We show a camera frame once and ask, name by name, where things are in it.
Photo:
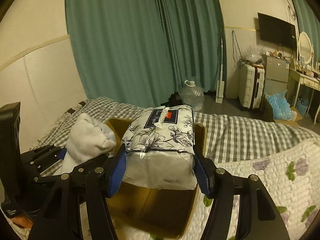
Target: white suitcase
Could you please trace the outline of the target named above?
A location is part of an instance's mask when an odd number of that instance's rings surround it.
[[[260,107],[263,94],[264,68],[245,64],[240,69],[239,99],[243,107]]]

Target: blue gripper pad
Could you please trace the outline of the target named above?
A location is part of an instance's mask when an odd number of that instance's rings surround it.
[[[193,172],[195,173],[200,190],[203,194],[209,197],[210,191],[209,191],[208,175],[205,172],[204,167],[201,163],[201,160],[197,156],[196,152],[194,155],[194,160],[195,160],[195,166],[193,167]]]
[[[58,154],[57,154],[57,158],[59,160],[64,160],[64,157],[66,156],[66,153],[67,153],[67,149],[64,148],[62,149]]]
[[[121,182],[122,182],[122,178],[125,173],[125,153],[126,153],[126,151],[125,151],[124,147],[121,147],[120,151],[121,152],[117,153],[117,155],[120,154],[120,157],[118,159],[116,167],[113,170],[113,173],[110,176],[110,185],[109,185],[109,190],[108,190],[110,197],[113,197],[113,195],[118,192],[120,185],[121,185]]]

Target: printed label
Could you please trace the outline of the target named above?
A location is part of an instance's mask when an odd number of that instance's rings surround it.
[[[177,124],[178,123],[178,112],[179,112],[179,110],[177,110],[177,109],[169,110],[165,119],[164,119],[164,122]]]
[[[144,129],[145,128],[150,128],[150,127],[154,127],[155,126],[155,122],[158,122],[159,121],[159,118],[160,118],[160,115],[162,113],[162,110],[163,109],[155,109],[151,112],[147,122],[146,122],[146,125],[144,126]]]
[[[166,118],[171,118],[172,113],[171,112],[167,112],[167,114],[165,115]]]
[[[155,109],[151,112],[146,125],[144,126],[145,128],[150,128],[155,126],[155,122],[159,121],[160,115],[162,113],[163,109]],[[164,122],[165,123],[178,123],[178,111],[177,109],[169,110],[165,116]]]

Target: vanity table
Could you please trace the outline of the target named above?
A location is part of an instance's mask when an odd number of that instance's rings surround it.
[[[298,87],[295,92],[296,82],[298,83]],[[307,109],[307,113],[308,113],[310,110],[310,106],[312,104],[312,101],[313,101],[315,91],[319,91],[319,93],[320,93],[320,82],[315,78],[311,78],[309,76],[303,75],[303,74],[295,71],[294,69],[290,68],[289,79],[288,79],[288,84],[287,84],[288,92],[287,92],[286,98],[287,98],[288,102],[292,102],[292,106],[294,106],[294,107],[296,106],[296,103],[297,103],[300,85],[305,85],[307,87],[312,88],[312,96],[311,96],[311,100],[309,102],[309,106]],[[318,105],[318,108],[314,109],[314,107],[313,107],[312,111],[310,112],[310,116],[313,119],[314,124],[316,124],[316,119],[317,119],[317,116],[320,111],[320,102],[317,103],[317,105]]]
[[[295,107],[299,95],[300,85],[305,85],[312,88],[312,95],[307,113],[310,111],[310,116],[313,119],[314,124],[316,124],[316,119],[320,111],[320,83],[316,78],[312,78],[297,72],[296,68],[301,68],[301,66],[297,66],[295,63],[295,61],[298,62],[298,59],[300,59],[300,62],[304,62],[305,65],[310,64],[311,69],[314,72],[318,72],[317,70],[313,69],[314,49],[308,35],[305,32],[300,33],[297,50],[297,58],[296,60],[292,59],[290,64],[286,99],[289,103],[292,102],[291,106]]]

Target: oval mirror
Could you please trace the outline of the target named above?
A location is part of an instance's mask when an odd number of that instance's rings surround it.
[[[300,56],[305,58],[305,64],[309,64],[312,60],[312,44],[305,32],[300,33],[298,49]]]

